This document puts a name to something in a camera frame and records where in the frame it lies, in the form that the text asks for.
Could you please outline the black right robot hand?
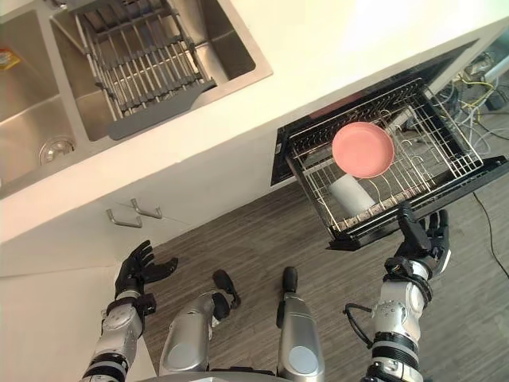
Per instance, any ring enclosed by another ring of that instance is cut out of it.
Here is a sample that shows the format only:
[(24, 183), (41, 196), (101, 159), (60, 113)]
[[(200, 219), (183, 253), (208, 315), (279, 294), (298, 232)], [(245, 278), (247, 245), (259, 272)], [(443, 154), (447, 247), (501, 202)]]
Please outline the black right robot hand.
[(421, 264), (427, 279), (440, 275), (451, 257), (448, 211), (441, 209), (418, 220), (410, 203), (404, 201), (398, 207), (398, 225), (404, 240), (395, 256)]

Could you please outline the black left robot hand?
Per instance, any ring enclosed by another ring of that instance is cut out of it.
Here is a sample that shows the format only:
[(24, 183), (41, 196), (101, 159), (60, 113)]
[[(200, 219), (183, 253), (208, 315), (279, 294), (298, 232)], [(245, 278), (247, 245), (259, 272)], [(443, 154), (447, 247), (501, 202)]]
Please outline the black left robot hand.
[(151, 242), (145, 240), (124, 259), (115, 280), (116, 299), (127, 292), (144, 295), (146, 284), (166, 279), (177, 269), (176, 257), (164, 263), (155, 263), (154, 258)]

